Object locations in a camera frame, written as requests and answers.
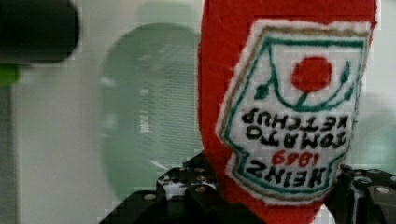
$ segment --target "blurry background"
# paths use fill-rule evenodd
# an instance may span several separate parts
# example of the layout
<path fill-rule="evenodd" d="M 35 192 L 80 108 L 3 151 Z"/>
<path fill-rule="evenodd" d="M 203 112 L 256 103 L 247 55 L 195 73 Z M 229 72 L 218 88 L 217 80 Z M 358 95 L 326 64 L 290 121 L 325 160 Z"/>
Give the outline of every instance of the blurry background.
<path fill-rule="evenodd" d="M 20 223 L 98 223 L 201 150 L 202 2 L 75 3 L 82 36 L 74 54 L 22 67 L 13 86 Z M 380 16 L 347 163 L 396 174 L 396 2 L 382 0 Z"/>

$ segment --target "green leaf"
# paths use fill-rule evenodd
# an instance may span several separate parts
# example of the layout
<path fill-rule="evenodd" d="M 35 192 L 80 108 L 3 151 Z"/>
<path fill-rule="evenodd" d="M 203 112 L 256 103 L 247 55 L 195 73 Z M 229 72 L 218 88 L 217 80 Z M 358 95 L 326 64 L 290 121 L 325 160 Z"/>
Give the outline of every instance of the green leaf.
<path fill-rule="evenodd" d="M 18 80 L 19 71 L 15 64 L 0 64 L 0 87 L 7 87 Z"/>
<path fill-rule="evenodd" d="M 260 85 L 256 89 L 256 95 L 254 96 L 254 99 L 255 100 L 263 100 L 263 99 L 265 99 L 265 97 L 267 97 L 269 91 L 270 91 L 270 89 L 268 87 L 268 84 Z"/>
<path fill-rule="evenodd" d="M 343 74 L 340 77 L 340 82 L 346 83 L 347 80 L 349 79 L 349 75 L 350 75 L 350 62 L 346 62 L 346 66 L 344 67 Z"/>
<path fill-rule="evenodd" d="M 351 86 L 349 90 L 346 92 L 346 94 L 344 95 L 344 99 L 346 99 L 346 101 L 350 100 L 352 93 L 353 93 L 353 86 Z"/>

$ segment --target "screw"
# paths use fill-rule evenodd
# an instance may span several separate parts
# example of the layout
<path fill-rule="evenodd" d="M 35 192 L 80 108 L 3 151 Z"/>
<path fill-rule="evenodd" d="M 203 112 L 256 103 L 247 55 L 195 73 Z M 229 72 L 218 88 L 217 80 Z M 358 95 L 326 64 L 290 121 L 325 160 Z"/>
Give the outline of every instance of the screw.
<path fill-rule="evenodd" d="M 206 181 L 207 178 L 204 177 L 203 175 L 200 175 L 200 176 L 197 177 L 197 180 L 199 180 L 199 181 Z"/>
<path fill-rule="evenodd" d="M 198 193 L 205 193 L 206 192 L 206 187 L 205 186 L 200 186 L 195 189 Z"/>
<path fill-rule="evenodd" d="M 197 173 L 203 173 L 205 171 L 205 169 L 203 169 L 203 168 L 195 168 L 194 171 L 197 172 Z"/>
<path fill-rule="evenodd" d="M 155 195 L 155 194 L 146 194 L 146 195 L 143 197 L 143 199 L 146 200 L 146 201 L 151 201 L 151 200 L 154 200 L 154 199 L 156 199 L 156 198 L 157 198 L 157 195 Z"/>
<path fill-rule="evenodd" d="M 354 182 L 353 184 L 356 186 L 356 188 L 363 189 L 363 188 L 366 188 L 367 185 L 369 185 L 373 181 L 367 177 L 355 177 L 353 182 Z"/>
<path fill-rule="evenodd" d="M 378 187 L 378 188 L 376 188 L 375 190 L 378 191 L 378 192 L 380 192 L 380 193 L 383 193 L 383 194 L 390 193 L 390 190 L 389 190 L 389 189 L 382 188 L 382 187 Z"/>
<path fill-rule="evenodd" d="M 169 182 L 169 181 L 171 181 L 171 177 L 169 177 L 169 175 L 165 175 L 165 176 L 163 177 L 163 181 Z"/>

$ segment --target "knit texture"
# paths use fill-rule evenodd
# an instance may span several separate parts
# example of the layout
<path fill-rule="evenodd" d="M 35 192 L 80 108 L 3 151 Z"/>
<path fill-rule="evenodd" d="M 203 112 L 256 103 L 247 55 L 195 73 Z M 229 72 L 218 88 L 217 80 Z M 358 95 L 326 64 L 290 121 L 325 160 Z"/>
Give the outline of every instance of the knit texture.
<path fill-rule="evenodd" d="M 205 2 L 202 42 L 199 51 L 199 123 L 205 156 L 219 177 L 222 196 L 229 203 L 243 203 L 268 224 L 311 223 L 315 213 L 322 205 L 322 201 L 300 205 L 293 203 L 279 205 L 266 201 L 265 198 L 255 197 L 254 192 L 244 188 L 243 180 L 237 181 L 227 175 L 227 167 L 234 160 L 235 154 L 233 154 L 232 148 L 220 139 L 219 118 L 227 99 L 227 92 L 233 86 L 235 71 L 243 58 L 252 26 L 263 19 L 306 21 L 324 26 L 338 21 L 367 21 L 371 24 L 370 29 L 373 31 L 376 24 L 375 11 L 376 3 L 373 0 L 313 0 L 306 2 L 297 0 L 207 0 Z M 312 57 L 310 58 L 308 54 L 306 56 L 307 61 L 302 58 L 302 61 L 295 66 L 295 69 L 301 71 L 294 73 L 297 75 L 293 75 L 290 83 L 300 91 L 310 93 L 321 90 L 326 85 L 326 80 L 321 84 L 306 84 L 306 81 L 304 84 L 298 84 L 299 80 L 305 78 L 305 64 L 312 63 Z M 265 87 L 258 88 L 257 96 L 265 98 L 265 90 Z M 311 101 L 308 99 L 307 102 L 314 105 L 315 98 Z"/>

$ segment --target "dark object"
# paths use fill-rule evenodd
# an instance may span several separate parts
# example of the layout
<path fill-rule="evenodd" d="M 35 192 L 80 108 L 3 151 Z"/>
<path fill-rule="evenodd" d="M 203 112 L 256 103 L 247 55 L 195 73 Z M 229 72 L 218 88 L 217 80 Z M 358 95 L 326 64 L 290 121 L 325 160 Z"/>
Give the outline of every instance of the dark object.
<path fill-rule="evenodd" d="M 396 223 L 396 176 L 342 167 L 326 205 L 337 224 Z M 156 191 L 138 191 L 101 224 L 264 224 L 244 205 L 219 196 L 213 170 L 200 154 L 161 176 Z"/>
<path fill-rule="evenodd" d="M 57 63 L 71 54 L 78 35 L 69 0 L 0 0 L 1 63 Z"/>

